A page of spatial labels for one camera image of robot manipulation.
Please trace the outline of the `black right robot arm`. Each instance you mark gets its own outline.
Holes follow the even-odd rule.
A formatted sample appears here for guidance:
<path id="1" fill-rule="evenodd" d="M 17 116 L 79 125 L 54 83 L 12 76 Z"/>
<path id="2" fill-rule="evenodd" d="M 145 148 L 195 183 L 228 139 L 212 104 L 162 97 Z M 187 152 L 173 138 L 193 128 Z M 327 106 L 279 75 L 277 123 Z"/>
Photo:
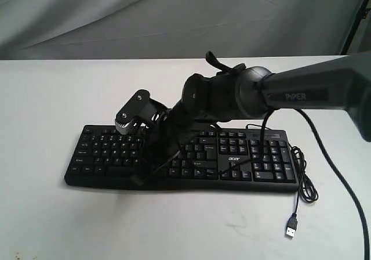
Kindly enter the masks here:
<path id="1" fill-rule="evenodd" d="M 370 141 L 369 52 L 281 73 L 241 64 L 219 69 L 213 77 L 187 78 L 181 99 L 147 135 L 139 167 L 154 169 L 173 159 L 198 122 L 258 120 L 279 109 L 344 110 Z"/>

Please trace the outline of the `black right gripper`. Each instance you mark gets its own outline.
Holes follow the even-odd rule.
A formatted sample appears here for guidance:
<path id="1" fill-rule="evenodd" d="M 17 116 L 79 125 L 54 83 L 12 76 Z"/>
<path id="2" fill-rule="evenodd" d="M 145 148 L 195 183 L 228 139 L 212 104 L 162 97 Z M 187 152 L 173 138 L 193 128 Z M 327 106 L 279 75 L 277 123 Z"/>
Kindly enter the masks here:
<path id="1" fill-rule="evenodd" d="M 141 152 L 142 160 L 159 166 L 173 159 L 180 150 L 180 135 L 184 132 L 184 107 L 177 102 L 167 108 L 156 100 L 149 105 L 155 109 L 145 133 L 145 144 Z"/>

